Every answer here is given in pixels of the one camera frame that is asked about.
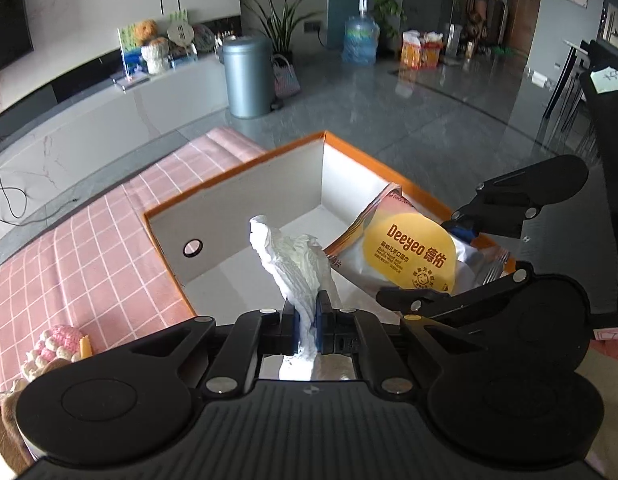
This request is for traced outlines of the right potted green plant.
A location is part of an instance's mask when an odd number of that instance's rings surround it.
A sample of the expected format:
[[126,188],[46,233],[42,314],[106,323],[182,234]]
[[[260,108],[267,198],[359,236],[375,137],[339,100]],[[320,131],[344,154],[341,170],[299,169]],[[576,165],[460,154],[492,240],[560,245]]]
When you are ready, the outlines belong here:
[[307,0],[282,0],[278,8],[273,0],[264,6],[259,0],[237,0],[241,7],[253,14],[260,24],[260,31],[267,37],[274,54],[282,55],[288,61],[294,59],[293,35],[296,28],[311,18],[317,18],[322,11],[303,12],[301,7]]

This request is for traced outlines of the silver yellow wipes packet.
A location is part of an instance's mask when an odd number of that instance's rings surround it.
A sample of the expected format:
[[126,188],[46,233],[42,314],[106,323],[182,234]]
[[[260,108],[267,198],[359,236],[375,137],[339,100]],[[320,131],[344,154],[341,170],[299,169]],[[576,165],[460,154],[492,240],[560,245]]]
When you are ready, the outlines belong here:
[[385,287],[458,295],[500,278],[510,254],[477,248],[427,218],[390,183],[324,251],[332,268],[370,296]]

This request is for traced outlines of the pink white knitted cloth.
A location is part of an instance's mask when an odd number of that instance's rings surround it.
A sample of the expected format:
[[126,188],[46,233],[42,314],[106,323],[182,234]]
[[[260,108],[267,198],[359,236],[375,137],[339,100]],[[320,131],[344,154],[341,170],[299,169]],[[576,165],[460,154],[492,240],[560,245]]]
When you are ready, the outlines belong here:
[[33,348],[26,353],[20,370],[28,382],[39,377],[48,364],[61,359],[77,362],[82,359],[81,341],[84,335],[76,327],[55,325],[40,333]]

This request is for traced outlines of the grey metal trash bin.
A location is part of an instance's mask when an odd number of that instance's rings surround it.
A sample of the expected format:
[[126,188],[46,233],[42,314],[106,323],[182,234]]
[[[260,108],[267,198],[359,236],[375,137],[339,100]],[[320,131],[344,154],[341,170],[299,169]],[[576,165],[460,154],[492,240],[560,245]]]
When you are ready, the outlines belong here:
[[275,100],[270,39],[246,36],[225,40],[219,58],[224,66],[230,113],[242,119],[269,114]]

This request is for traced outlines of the brown teddy bear figure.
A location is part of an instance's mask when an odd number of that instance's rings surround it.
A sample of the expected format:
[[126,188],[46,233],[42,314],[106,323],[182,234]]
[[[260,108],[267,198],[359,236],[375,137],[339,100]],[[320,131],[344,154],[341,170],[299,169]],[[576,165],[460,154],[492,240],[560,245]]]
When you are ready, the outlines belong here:
[[164,73],[169,68],[169,41],[158,36],[157,23],[145,20],[133,25],[135,45],[141,49],[149,75]]

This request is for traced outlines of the white marble tv cabinet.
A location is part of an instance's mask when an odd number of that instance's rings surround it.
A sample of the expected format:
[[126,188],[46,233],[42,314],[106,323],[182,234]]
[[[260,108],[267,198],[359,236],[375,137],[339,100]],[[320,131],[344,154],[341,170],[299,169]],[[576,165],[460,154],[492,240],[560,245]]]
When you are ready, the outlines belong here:
[[70,188],[141,146],[228,106],[210,54],[122,91],[113,84],[28,131],[0,153],[0,240],[62,217]]

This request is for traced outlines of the round paper fan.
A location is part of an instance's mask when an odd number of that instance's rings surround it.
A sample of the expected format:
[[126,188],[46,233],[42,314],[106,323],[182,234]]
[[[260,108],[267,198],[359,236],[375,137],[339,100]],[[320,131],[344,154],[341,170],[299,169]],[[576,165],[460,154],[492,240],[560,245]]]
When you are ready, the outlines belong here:
[[187,21],[172,21],[167,29],[172,58],[196,54],[194,29]]

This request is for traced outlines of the colourful picture board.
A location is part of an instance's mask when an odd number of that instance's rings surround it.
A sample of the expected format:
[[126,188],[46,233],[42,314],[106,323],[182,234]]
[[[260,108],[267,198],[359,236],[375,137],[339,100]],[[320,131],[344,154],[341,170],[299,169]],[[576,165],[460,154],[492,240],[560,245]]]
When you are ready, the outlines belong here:
[[[187,23],[189,23],[189,14],[187,13],[187,10],[175,11],[170,13],[167,18],[153,21],[157,23],[158,36],[164,37],[168,40],[167,29],[170,23],[172,21],[187,21]],[[135,23],[126,25],[126,27],[118,29],[118,40],[121,51],[123,74],[121,76],[112,77],[112,81],[114,81],[114,84],[123,91],[130,90],[138,84],[143,84],[143,82],[148,81],[150,77],[160,75],[149,75],[146,63],[141,57],[141,49],[135,45],[133,38],[134,24]],[[172,58],[170,55],[170,47],[171,44],[169,42],[169,68],[166,72],[168,70],[174,70],[175,67],[178,67],[181,64],[193,62],[197,58],[196,47],[196,54],[182,56],[182,58]]]

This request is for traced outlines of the pink checkered tablecloth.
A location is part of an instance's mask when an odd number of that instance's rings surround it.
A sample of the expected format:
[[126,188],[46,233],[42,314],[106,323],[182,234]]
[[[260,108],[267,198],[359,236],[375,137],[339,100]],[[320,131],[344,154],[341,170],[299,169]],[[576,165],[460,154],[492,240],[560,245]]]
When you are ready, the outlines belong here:
[[56,325],[101,352],[193,314],[145,229],[145,211],[262,154],[214,128],[83,207],[0,265],[0,391]]

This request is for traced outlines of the orange gift bag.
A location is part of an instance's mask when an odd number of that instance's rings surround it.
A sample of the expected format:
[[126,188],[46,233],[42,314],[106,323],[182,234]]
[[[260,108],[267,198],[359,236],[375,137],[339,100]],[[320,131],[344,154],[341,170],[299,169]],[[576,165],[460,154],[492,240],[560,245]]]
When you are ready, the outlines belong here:
[[442,47],[443,35],[439,32],[406,30],[402,33],[400,64],[410,70],[436,68]]

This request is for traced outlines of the small woven handbag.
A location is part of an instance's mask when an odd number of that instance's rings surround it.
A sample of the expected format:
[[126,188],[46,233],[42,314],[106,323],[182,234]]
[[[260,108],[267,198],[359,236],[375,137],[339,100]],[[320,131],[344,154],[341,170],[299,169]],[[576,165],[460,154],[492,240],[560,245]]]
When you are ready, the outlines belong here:
[[272,57],[274,92],[278,99],[285,100],[301,91],[294,66],[284,55]]

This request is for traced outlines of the blue water jug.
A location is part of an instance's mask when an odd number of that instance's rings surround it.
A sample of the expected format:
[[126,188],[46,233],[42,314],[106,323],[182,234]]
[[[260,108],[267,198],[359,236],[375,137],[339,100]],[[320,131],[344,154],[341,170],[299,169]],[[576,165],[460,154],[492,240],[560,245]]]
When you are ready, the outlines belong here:
[[359,0],[358,14],[345,22],[341,58],[346,63],[368,66],[376,62],[379,25],[367,12],[368,5],[369,0]]

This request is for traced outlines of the orange cardboard box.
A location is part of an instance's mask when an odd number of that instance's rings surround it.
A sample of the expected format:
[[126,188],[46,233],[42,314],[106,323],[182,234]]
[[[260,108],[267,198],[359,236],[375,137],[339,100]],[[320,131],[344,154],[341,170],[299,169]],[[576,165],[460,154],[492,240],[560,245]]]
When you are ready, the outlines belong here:
[[170,198],[145,221],[191,308],[229,325],[247,311],[283,306],[249,243],[251,218],[263,214],[283,234],[312,235],[327,247],[390,183],[431,220],[450,217],[447,206],[401,174],[318,133]]

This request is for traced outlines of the white tissue paper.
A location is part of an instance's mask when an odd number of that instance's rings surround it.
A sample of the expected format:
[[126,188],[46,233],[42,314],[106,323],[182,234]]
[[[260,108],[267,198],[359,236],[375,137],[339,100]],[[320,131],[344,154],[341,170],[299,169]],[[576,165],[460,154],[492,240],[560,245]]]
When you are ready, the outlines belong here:
[[249,227],[249,243],[263,269],[299,315],[298,349],[283,359],[279,378],[310,380],[319,352],[315,327],[318,293],[333,292],[339,299],[329,259],[314,236],[285,235],[270,226],[265,216],[251,218]]

